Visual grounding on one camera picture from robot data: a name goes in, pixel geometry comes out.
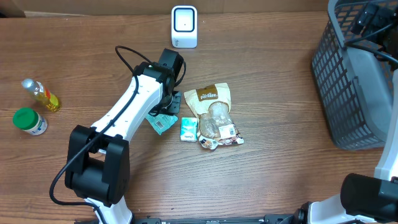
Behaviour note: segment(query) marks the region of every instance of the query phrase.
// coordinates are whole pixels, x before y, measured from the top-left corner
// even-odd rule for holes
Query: teal packet
[[[182,118],[181,119],[181,141],[196,142],[198,140],[198,119]]]
[[[149,121],[150,125],[152,125],[159,135],[167,131],[176,121],[178,121],[178,117],[164,114],[159,114],[155,117],[147,114],[145,119]]]

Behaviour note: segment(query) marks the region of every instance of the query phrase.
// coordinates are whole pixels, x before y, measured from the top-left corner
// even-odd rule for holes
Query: barcode
[[[163,128],[163,127],[164,127],[163,124],[162,124],[160,121],[156,122],[156,125],[157,125],[159,128]]]

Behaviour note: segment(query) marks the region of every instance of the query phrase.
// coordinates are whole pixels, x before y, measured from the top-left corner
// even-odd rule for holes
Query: gray basket
[[[369,1],[330,0],[329,21],[312,58],[312,73],[332,141],[342,149],[382,147],[392,111],[392,72],[363,50],[344,48],[355,39],[351,32]],[[398,0],[372,1],[395,9]],[[374,49],[380,46],[363,40]]]

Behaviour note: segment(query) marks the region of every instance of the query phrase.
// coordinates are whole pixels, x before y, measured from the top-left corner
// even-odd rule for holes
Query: wooden table
[[[161,136],[144,121],[130,145],[126,194],[137,217],[292,213],[306,201],[338,194],[350,172],[373,175],[381,150],[337,149],[322,115],[310,60],[327,19],[325,12],[199,16],[198,47],[178,50],[187,74],[177,89],[227,82],[231,116],[245,143],[208,152],[180,142],[180,121]],[[91,208],[54,204],[50,183],[65,164],[72,129],[100,119],[131,80],[114,46],[157,61],[171,48],[170,17],[0,19],[0,34],[0,222],[90,220]],[[123,55],[131,65],[142,62]],[[34,104],[21,87],[28,77],[59,96],[59,112]],[[23,106],[48,119],[45,134],[30,136],[12,125]],[[193,116],[185,102],[184,116]],[[55,195],[81,201],[63,179]]]

